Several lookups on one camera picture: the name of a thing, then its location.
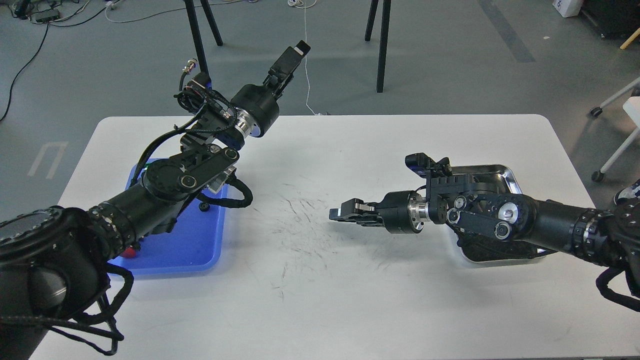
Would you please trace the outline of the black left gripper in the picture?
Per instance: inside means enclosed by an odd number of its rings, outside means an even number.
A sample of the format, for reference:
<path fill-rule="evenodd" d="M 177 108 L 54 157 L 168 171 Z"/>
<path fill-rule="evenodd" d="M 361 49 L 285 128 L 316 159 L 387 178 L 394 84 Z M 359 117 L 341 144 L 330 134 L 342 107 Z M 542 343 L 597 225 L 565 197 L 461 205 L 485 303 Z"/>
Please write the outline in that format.
<path fill-rule="evenodd" d="M 238 91 L 231 104 L 244 110 L 257 127 L 250 135 L 261 138 L 278 119 L 280 108 L 277 100 L 294 78 L 294 72 L 311 50 L 311 46 L 300 40 L 294 47 L 288 47 L 270 67 L 263 85 L 246 84 Z"/>

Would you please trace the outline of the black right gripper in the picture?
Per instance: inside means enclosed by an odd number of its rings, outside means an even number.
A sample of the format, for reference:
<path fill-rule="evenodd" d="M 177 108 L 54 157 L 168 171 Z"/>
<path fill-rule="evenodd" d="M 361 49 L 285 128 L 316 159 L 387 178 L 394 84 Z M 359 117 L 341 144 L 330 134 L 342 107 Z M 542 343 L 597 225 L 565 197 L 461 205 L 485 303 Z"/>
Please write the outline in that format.
<path fill-rule="evenodd" d="M 382 226 L 391 234 L 418 234 L 429 222 L 428 201 L 414 190 L 387 193 L 381 202 L 352 198 L 329 210 L 328 219 L 360 226 Z"/>

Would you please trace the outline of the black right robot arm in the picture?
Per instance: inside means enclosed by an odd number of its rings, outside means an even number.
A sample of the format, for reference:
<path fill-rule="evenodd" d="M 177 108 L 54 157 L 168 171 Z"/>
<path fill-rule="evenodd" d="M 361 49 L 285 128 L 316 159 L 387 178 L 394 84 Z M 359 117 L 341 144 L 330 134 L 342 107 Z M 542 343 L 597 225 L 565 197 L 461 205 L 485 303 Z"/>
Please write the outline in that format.
<path fill-rule="evenodd" d="M 473 173 L 454 174 L 447 157 L 425 153 L 405 157 L 409 170 L 425 180 L 417 190 L 387 193 L 379 202 L 349 199 L 329 211 L 329 219 L 363 227 L 384 227 L 392 234 L 418 234 L 426 222 L 445 224 L 460 248 L 506 256 L 528 243 L 516 259 L 566 253 L 604 266 L 596 288 L 605 299 L 639 310 L 639 194 L 622 194 L 614 210 L 583 208 L 551 199 L 510 193 L 480 182 Z"/>

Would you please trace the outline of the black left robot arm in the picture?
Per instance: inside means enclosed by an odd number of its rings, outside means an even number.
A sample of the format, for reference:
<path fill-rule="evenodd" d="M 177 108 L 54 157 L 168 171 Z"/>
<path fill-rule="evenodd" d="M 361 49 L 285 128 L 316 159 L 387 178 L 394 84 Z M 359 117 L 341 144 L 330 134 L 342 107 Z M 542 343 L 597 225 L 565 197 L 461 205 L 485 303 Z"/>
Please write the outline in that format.
<path fill-rule="evenodd" d="M 279 116 L 277 101 L 311 50 L 288 47 L 260 85 L 226 99 L 201 71 L 180 82 L 178 104 L 193 117 L 154 139 L 128 189 L 88 209 L 51 206 L 1 223 L 1 358 L 27 360 L 47 332 L 106 356 L 124 336 L 115 315 L 131 292 L 130 270 L 111 264 L 148 235 L 169 233 L 198 199 L 244 208 L 252 192 L 234 165 L 247 137 L 262 137 Z M 67 330 L 110 340 L 104 350 Z"/>

